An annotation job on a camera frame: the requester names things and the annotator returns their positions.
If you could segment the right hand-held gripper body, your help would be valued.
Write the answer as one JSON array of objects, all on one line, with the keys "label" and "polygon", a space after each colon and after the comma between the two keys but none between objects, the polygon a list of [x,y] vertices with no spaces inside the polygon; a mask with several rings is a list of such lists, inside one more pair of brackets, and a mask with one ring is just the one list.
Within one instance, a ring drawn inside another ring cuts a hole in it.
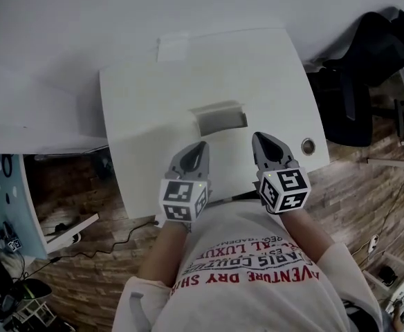
[{"label": "right hand-held gripper body", "polygon": [[255,187],[261,204],[271,215],[304,207],[310,194],[310,181],[304,167],[289,156],[285,163],[255,160],[258,168]]}]

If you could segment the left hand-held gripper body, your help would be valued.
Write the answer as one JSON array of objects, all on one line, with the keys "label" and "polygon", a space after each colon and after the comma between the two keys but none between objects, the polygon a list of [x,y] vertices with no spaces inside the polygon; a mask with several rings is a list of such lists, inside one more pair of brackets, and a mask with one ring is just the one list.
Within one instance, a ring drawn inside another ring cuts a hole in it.
[{"label": "left hand-held gripper body", "polygon": [[195,222],[208,204],[210,186],[207,171],[166,172],[159,192],[162,213],[169,221]]}]

